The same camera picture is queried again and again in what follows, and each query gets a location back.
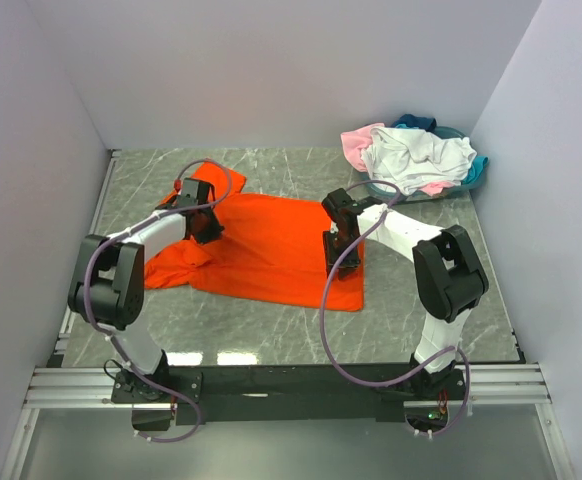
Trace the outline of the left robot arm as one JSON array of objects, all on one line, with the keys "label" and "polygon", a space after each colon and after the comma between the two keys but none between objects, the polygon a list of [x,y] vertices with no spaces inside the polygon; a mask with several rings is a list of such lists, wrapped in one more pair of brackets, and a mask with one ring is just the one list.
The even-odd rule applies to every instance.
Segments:
[{"label": "left robot arm", "polygon": [[138,374],[135,389],[147,401],[164,399],[171,388],[166,353],[140,324],[145,264],[185,239],[218,240],[224,227],[214,212],[223,198],[215,187],[193,178],[175,181],[175,192],[146,219],[109,236],[90,234],[80,245],[70,289],[69,309],[105,336]]}]

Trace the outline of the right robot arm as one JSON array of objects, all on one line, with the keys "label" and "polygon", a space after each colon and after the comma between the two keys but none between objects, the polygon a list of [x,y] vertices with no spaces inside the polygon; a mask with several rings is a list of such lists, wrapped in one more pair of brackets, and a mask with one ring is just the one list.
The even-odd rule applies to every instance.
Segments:
[{"label": "right robot arm", "polygon": [[[347,380],[366,387],[386,388],[409,382],[415,395],[431,399],[451,376],[464,326],[489,290],[489,281],[467,231],[442,228],[408,217],[374,197],[353,199],[346,189],[330,192],[322,207],[332,222],[322,234],[327,280],[319,307],[319,329],[327,357]],[[359,246],[375,241],[412,262],[426,316],[410,370],[393,380],[367,381],[348,373],[330,350],[325,324],[331,283],[361,265]]]}]

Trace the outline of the orange t shirt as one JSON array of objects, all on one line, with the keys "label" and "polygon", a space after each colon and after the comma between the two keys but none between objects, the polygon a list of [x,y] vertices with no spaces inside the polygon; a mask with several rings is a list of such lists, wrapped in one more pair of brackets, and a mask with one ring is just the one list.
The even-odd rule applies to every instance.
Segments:
[{"label": "orange t shirt", "polygon": [[225,198],[215,208],[220,239],[185,239],[149,260],[148,289],[189,285],[248,300],[355,312],[364,304],[364,271],[328,284],[322,234],[331,221],[314,201],[246,193],[245,176],[206,163],[194,178]]}]

